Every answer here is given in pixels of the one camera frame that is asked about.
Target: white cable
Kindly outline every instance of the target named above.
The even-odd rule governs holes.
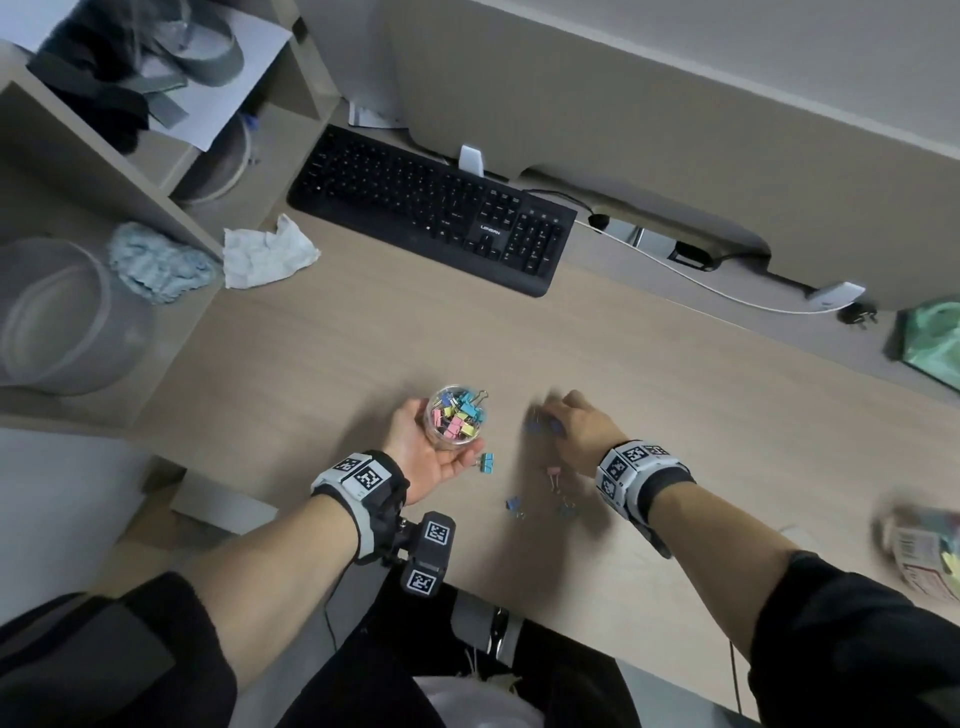
[[[678,276],[683,276],[683,277],[686,278],[687,280],[690,280],[690,281],[696,283],[696,284],[699,285],[701,288],[706,288],[707,291],[709,291],[710,293],[715,293],[717,296],[723,296],[725,299],[729,299],[730,301],[734,301],[734,302],[736,302],[736,303],[743,303],[744,305],[748,305],[750,308],[759,308],[761,311],[770,311],[771,313],[789,313],[789,314],[793,314],[793,315],[795,315],[795,316],[812,316],[812,315],[817,314],[817,313],[833,313],[834,311],[839,311],[841,308],[846,308],[848,305],[850,305],[849,303],[844,303],[843,305],[838,305],[838,306],[835,306],[834,308],[824,308],[823,310],[819,310],[819,311],[787,311],[787,310],[784,310],[784,309],[782,309],[782,308],[769,308],[769,307],[767,307],[767,306],[765,306],[765,305],[760,305],[759,303],[750,303],[749,301],[744,301],[743,299],[738,299],[738,298],[735,297],[735,296],[731,296],[729,293],[724,293],[723,291],[718,291],[716,288],[711,288],[711,287],[708,286],[706,283],[703,283],[703,282],[701,282],[701,281],[699,281],[699,280],[696,280],[696,279],[695,279],[694,277],[692,277],[692,276],[688,276],[688,275],[687,275],[686,273],[684,273],[683,271],[678,271],[678,270],[677,270],[676,268],[674,268],[672,265],[667,265],[666,263],[664,263],[662,260],[660,260],[660,259],[659,259],[658,257],[656,257],[655,255],[650,255],[650,254],[647,253],[646,251],[642,251],[640,248],[635,248],[635,247],[632,246],[630,243],[628,243],[628,242],[626,242],[626,241],[624,241],[624,240],[621,240],[621,239],[618,238],[618,237],[613,237],[613,235],[609,234],[608,232],[599,231],[599,230],[598,230],[597,228],[595,228],[593,225],[588,225],[587,223],[582,223],[582,222],[580,222],[579,220],[574,220],[573,222],[575,222],[577,225],[582,225],[582,226],[584,226],[585,228],[587,228],[587,230],[591,230],[591,231],[594,231],[594,232],[599,232],[601,235],[606,235],[610,240],[616,240],[616,242],[620,243],[620,245],[626,245],[626,246],[627,246],[628,248],[630,248],[630,250],[632,250],[632,251],[637,251],[638,253],[640,253],[640,254],[642,254],[642,255],[646,255],[648,258],[650,258],[650,259],[653,260],[655,263],[657,263],[657,265],[662,265],[662,266],[663,266],[664,268],[666,268],[668,271],[673,271],[673,272],[676,273]]]

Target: crumpled tissue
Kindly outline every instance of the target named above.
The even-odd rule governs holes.
[[[290,278],[318,257],[320,251],[286,215],[277,218],[276,233],[224,230],[227,288],[253,288]]]
[[[186,291],[209,285],[217,263],[189,245],[139,223],[116,227],[107,243],[110,268],[137,296],[172,303]]]

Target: keyboard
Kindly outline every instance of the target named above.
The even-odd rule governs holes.
[[[550,287],[576,212],[340,127],[327,127],[287,202],[528,296]]]

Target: green object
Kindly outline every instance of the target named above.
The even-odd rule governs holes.
[[[925,303],[910,311],[903,361],[960,390],[960,301]]]

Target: white paper towel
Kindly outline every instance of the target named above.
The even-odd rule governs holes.
[[[276,233],[224,230],[224,278],[227,288],[253,288],[293,276],[320,257],[320,251],[286,215]]]

